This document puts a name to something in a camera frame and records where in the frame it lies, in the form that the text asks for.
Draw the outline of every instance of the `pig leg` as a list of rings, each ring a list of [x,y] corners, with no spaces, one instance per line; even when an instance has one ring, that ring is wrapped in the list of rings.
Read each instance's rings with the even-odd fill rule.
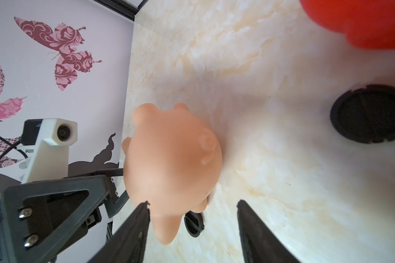
[[[176,105],[174,105],[174,109],[183,109],[189,112],[189,108],[183,102],[179,102]]]
[[[191,211],[193,213],[202,213],[206,209],[206,205],[208,204],[208,198],[206,197],[197,207],[193,208]]]
[[[121,143],[121,149],[123,149],[124,154],[127,154],[127,149],[129,148],[129,144],[132,138],[127,137],[124,139],[124,141]]]
[[[152,216],[151,212],[152,227],[161,244],[168,245],[173,241],[179,231],[181,218],[181,215]]]

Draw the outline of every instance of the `camera lens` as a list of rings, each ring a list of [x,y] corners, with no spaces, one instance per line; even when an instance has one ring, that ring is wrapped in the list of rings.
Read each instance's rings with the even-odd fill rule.
[[[66,125],[61,125],[60,127],[58,127],[57,137],[61,141],[68,140],[68,138],[70,137],[70,128]]]

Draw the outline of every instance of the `camera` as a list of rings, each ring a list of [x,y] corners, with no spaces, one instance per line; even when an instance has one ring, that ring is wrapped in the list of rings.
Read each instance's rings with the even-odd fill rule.
[[[22,183],[67,177],[68,147],[77,141],[77,123],[65,119],[28,119],[21,146],[31,153]]]

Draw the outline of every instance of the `black cable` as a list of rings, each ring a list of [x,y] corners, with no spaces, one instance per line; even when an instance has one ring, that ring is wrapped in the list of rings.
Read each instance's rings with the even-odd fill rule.
[[[19,144],[21,144],[21,140],[16,141],[14,144],[12,144],[9,148],[7,148],[4,152],[2,152],[2,154],[0,155],[0,160],[6,155],[8,154],[12,149],[16,148],[16,146],[18,146]]]
[[[9,145],[9,146],[12,146],[12,144],[8,141],[8,140],[6,140],[6,139],[4,139],[3,137],[1,137],[0,136],[0,140],[2,141],[2,142],[4,142],[5,144],[7,144],[7,145]],[[26,158],[28,158],[28,155],[26,155],[26,153],[24,153],[22,150],[18,150],[18,149],[16,149],[18,152],[20,152],[21,153],[21,155],[23,155],[23,157],[26,159]]]

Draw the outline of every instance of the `pig toy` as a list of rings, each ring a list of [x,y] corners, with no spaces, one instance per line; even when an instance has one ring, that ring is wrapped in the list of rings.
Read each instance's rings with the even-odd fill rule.
[[[167,245],[185,213],[205,210],[221,173],[221,147],[211,128],[184,103],[168,111],[142,104],[133,123],[133,137],[122,143],[126,190],[135,205],[149,202],[154,233]]]

